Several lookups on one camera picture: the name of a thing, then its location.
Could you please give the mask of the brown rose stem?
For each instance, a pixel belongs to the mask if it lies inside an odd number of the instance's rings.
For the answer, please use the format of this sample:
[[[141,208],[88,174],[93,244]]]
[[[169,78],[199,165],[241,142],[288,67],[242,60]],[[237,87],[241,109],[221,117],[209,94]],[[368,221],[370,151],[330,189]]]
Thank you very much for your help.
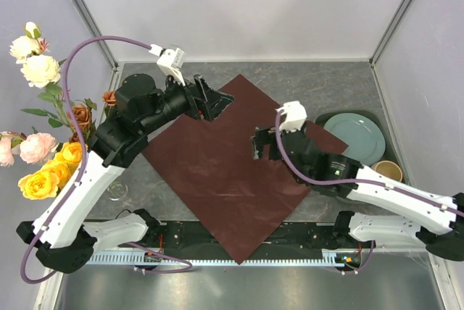
[[[104,92],[102,100],[104,102],[104,116],[108,117],[112,108],[116,105],[115,91]],[[93,110],[96,110],[96,104],[90,99],[85,99],[82,104],[76,104],[72,108],[77,125],[86,143],[91,140],[96,132],[96,122],[92,115]]]

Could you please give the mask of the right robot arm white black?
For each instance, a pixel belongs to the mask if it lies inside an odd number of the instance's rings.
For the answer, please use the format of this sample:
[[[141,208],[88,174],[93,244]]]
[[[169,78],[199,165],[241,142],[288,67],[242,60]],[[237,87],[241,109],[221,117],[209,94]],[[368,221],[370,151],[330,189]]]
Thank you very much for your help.
[[[389,179],[359,161],[324,152],[307,137],[306,128],[258,127],[252,136],[253,157],[282,161],[298,183],[324,196],[371,204],[387,211],[385,218],[341,212],[332,229],[336,245],[355,241],[411,243],[450,261],[463,260],[463,194],[442,196]]]

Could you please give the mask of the white rose stem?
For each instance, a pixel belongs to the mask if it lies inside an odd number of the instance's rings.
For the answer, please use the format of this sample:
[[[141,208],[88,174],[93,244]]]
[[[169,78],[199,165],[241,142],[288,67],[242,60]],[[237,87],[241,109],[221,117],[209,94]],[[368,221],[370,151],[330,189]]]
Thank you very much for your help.
[[[65,60],[59,61],[47,54],[49,43],[42,37],[37,24],[29,21],[23,25],[23,30],[24,34],[9,45],[9,55],[14,58],[15,64],[20,66],[20,72],[28,86],[40,89],[38,97],[55,108],[54,112],[32,109],[26,112],[48,117],[52,127],[66,126],[74,130],[73,122],[65,111],[65,95],[59,85]]]

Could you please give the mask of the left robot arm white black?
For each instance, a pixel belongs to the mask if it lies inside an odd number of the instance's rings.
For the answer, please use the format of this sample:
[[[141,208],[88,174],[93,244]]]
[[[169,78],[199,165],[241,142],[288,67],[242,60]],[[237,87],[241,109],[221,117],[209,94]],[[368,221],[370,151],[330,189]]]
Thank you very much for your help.
[[[65,274],[120,244],[153,246],[160,236],[160,222],[145,209],[106,222],[85,219],[109,185],[148,147],[151,133],[183,114],[212,122],[233,101],[231,95],[209,87],[201,75],[185,84],[167,77],[165,89],[158,89],[146,74],[127,77],[115,91],[115,105],[85,148],[86,158],[63,191],[38,219],[21,222],[17,234],[36,249],[45,267]]]

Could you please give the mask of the pink rose stem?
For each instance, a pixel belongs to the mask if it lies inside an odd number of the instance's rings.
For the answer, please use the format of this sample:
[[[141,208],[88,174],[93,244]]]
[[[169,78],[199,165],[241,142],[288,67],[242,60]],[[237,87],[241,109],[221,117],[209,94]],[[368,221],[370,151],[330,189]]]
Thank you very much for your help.
[[[59,142],[48,133],[28,136],[10,131],[1,132],[1,166],[10,167],[19,156],[26,164],[45,164],[51,160]]]

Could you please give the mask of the yellow rose stem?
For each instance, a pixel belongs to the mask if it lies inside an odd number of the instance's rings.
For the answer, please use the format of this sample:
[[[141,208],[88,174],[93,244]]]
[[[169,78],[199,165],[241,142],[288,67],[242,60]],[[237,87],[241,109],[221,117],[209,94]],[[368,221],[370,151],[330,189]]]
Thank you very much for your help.
[[[22,196],[29,200],[55,198],[75,173],[83,158],[79,142],[64,143],[61,151],[39,171],[18,181]]]

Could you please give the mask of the dark red wrapping paper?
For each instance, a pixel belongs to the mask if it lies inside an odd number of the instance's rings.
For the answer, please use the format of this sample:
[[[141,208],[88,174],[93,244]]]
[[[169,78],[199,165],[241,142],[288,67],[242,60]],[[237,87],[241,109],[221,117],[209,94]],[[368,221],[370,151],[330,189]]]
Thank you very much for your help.
[[[221,90],[234,102],[215,121],[179,117],[142,154],[240,264],[311,190],[283,162],[253,158],[255,129],[274,126],[278,104],[243,75]]]

